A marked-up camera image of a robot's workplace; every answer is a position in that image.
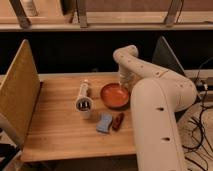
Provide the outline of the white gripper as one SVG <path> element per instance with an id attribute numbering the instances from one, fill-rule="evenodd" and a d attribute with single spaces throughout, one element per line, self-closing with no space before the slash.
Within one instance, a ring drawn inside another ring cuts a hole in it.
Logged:
<path id="1" fill-rule="evenodd" d="M 134 78 L 134 75 L 131 71 L 127 69 L 119 70 L 119 84 L 121 87 L 124 87 L 127 90 L 130 90 L 133 78 Z"/>

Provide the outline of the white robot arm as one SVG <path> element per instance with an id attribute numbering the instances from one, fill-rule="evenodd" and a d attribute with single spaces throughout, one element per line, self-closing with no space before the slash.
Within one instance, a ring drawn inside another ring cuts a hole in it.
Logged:
<path id="1" fill-rule="evenodd" d="M 175 114 L 195 102 L 195 84 L 175 71 L 139 59 L 134 45 L 115 50 L 113 58 L 121 84 L 134 74 L 141 77 L 132 87 L 130 100 L 138 170 L 187 171 Z"/>

